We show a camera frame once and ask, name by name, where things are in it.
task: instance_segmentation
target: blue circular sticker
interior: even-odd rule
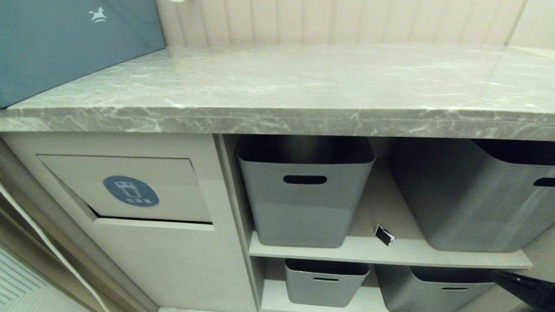
[[[160,202],[156,193],[137,179],[112,175],[104,179],[104,186],[114,197],[126,204],[151,207]]]

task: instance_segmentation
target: storage cubby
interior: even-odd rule
[[[362,286],[344,308],[292,303],[287,296],[284,259],[314,259],[369,264],[429,266],[439,268],[528,269],[532,263],[522,250],[510,253],[442,251],[430,246],[392,175],[398,138],[368,138],[377,155],[347,237],[338,248],[306,248],[264,245],[252,220],[248,195],[236,157],[239,135],[224,135],[234,199],[241,216],[240,228],[253,265],[261,311],[360,311],[387,312],[371,265]],[[375,237],[380,224],[396,237],[389,246]]]

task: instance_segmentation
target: trash bin icon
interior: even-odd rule
[[[118,182],[115,182],[115,186],[121,189],[123,193],[125,193],[129,197],[132,197],[132,198],[140,197],[137,187],[131,182],[118,181]]]

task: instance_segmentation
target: white horse logo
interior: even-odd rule
[[[89,11],[90,14],[93,15],[93,18],[91,19],[91,21],[96,22],[105,22],[107,17],[104,16],[104,9],[102,7],[98,8],[98,12],[95,11]]]

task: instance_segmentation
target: white cable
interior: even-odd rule
[[[27,214],[23,208],[16,202],[15,199],[8,193],[8,191],[4,188],[4,185],[0,183],[0,193],[4,195],[4,197],[8,200],[8,202],[19,212],[19,214],[27,221],[31,227],[37,232],[37,234],[42,238],[42,240],[46,243],[46,246],[50,248],[50,250],[58,257],[58,259],[65,265],[66,268],[75,275],[75,277],[83,284],[91,294],[96,298],[98,303],[102,306],[105,312],[110,312],[110,309],[104,303],[104,300],[98,295],[97,291],[75,270],[75,268],[68,262],[68,260],[60,253],[60,251],[52,244],[50,239],[46,236],[43,230],[38,226],[38,224]]]

